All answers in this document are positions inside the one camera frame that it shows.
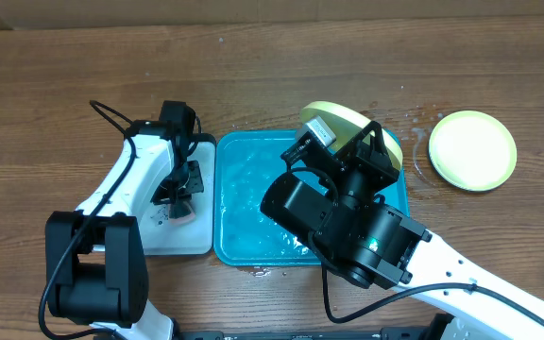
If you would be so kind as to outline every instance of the black cable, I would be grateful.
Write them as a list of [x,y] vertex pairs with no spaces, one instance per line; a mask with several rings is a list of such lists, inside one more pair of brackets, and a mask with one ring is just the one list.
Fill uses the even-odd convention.
[[428,284],[428,285],[423,285],[417,288],[407,289],[402,292],[396,293],[391,297],[382,298],[379,301],[376,301],[364,307],[360,311],[354,312],[352,314],[349,314],[343,317],[335,317],[333,316],[331,312],[331,306],[329,303],[329,284],[327,283],[327,269],[324,266],[322,267],[322,296],[323,296],[323,300],[325,304],[325,312],[327,313],[327,317],[329,318],[331,322],[338,323],[338,324],[350,322],[353,319],[356,319],[360,316],[371,313],[389,303],[398,301],[401,298],[406,298],[415,294],[428,292],[432,290],[445,290],[445,289],[463,289],[472,293],[475,292],[475,293],[484,294],[486,296],[489,296],[491,298],[494,298],[506,304],[507,306],[515,309],[516,311],[522,313],[523,315],[530,317],[534,322],[544,327],[544,319],[532,313],[531,311],[527,310],[526,308],[522,307],[521,305],[517,304],[515,301],[509,299],[508,297],[504,297],[503,295],[496,293],[490,289],[480,287],[477,284],[457,283],[457,282]]
[[97,100],[90,100],[90,105],[92,106],[92,108],[94,110],[96,110],[98,113],[100,113],[100,115],[109,121],[109,123],[113,124],[116,128],[118,128],[119,130],[122,131],[123,134],[125,134],[125,130],[120,127],[118,124],[116,124],[116,122],[114,122],[106,113],[102,112],[101,110],[97,109],[96,106],[99,106],[100,108],[108,111],[108,112],[111,112],[111,113],[114,113],[116,116],[120,117],[121,119],[125,120],[126,122],[132,124],[133,121],[129,118],[127,118],[125,115],[121,114],[119,111],[115,110],[115,109],[112,109],[102,103],[100,103],[99,101]]
[[318,250],[318,247],[316,246],[314,242],[314,232],[310,231],[308,232],[308,248],[313,252],[313,254],[322,262],[323,267],[328,267],[331,270],[337,270],[337,267],[332,264],[327,258],[322,254],[320,250]]
[[49,292],[52,289],[52,286],[54,285],[54,282],[56,282],[56,278],[58,277],[58,273],[60,272],[60,269],[62,267],[62,263],[69,257],[69,254],[75,250],[77,244],[79,241],[81,241],[81,238],[85,234],[85,231],[87,230],[88,226],[90,225],[90,222],[94,219],[94,217],[100,212],[100,210],[109,202],[109,199],[111,199],[112,194],[114,194],[115,190],[121,185],[121,182],[123,182],[123,179],[126,177],[126,175],[129,172],[129,169],[131,169],[131,165],[133,165],[133,162],[136,159],[136,145],[133,143],[131,138],[127,138],[126,131],[119,126],[115,121],[112,120],[106,113],[104,113],[102,110],[98,108],[102,107],[107,111],[110,111],[119,117],[123,118],[125,121],[130,122],[129,119],[127,119],[123,114],[117,112],[116,110],[113,110],[109,107],[107,107],[104,104],[101,104],[95,100],[90,101],[90,105],[94,110],[96,110],[104,119],[109,121],[113,126],[115,126],[121,133],[123,133],[123,136],[127,141],[129,142],[129,145],[131,146],[131,154],[129,155],[129,161],[127,162],[127,165],[125,166],[125,169],[123,169],[123,172],[121,175],[119,175],[119,178],[112,184],[110,189],[102,195],[102,199],[98,202],[98,204],[93,208],[90,215],[83,220],[83,224],[81,224],[81,227],[76,231],[75,235],[71,239],[71,242],[69,243],[66,250],[64,250],[64,253],[62,254],[62,257],[60,258],[58,264],[56,265],[56,269],[54,269],[54,272],[52,273],[52,277],[49,279],[49,282],[45,285],[45,288],[43,289],[42,298],[39,303],[39,328],[42,330],[43,334],[47,336],[50,339],[53,340],[70,340],[70,339],[77,339],[82,336],[92,335],[92,334],[99,334],[99,333],[115,333],[115,330],[111,329],[90,329],[86,331],[78,331],[76,333],[72,334],[66,334],[66,335],[57,335],[51,332],[47,325],[45,324],[45,303],[47,302],[47,297],[49,296]]
[[384,195],[375,194],[375,195],[373,196],[373,202],[376,201],[377,198],[379,199],[379,203],[380,203],[380,204],[385,204],[385,196],[384,196]]
[[[196,119],[196,123],[198,124],[198,134],[201,133],[201,129],[200,129],[200,119],[198,119],[198,116],[195,115],[195,119]],[[193,145],[190,147],[190,149],[188,150],[188,157],[190,157],[190,155],[192,155],[195,150],[196,150],[196,146],[198,145],[198,141],[195,141],[193,143]]]

